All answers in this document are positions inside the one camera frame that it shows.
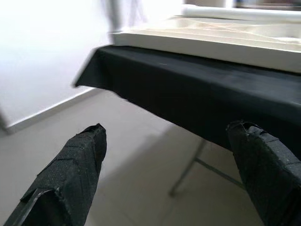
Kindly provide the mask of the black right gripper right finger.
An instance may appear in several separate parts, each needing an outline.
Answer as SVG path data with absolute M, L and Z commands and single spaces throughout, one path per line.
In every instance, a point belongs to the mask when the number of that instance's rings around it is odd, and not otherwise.
M 301 224 L 301 161 L 277 138 L 234 121 L 227 135 L 243 185 L 266 226 Z

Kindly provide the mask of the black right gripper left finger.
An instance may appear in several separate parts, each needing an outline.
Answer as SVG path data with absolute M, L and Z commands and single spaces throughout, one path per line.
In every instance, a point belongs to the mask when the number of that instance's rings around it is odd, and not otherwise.
M 21 200 L 28 200 L 36 189 L 50 190 L 70 220 L 67 225 L 84 225 L 106 149 L 105 128 L 100 124 L 87 127 L 66 142 L 58 155 L 37 175 Z

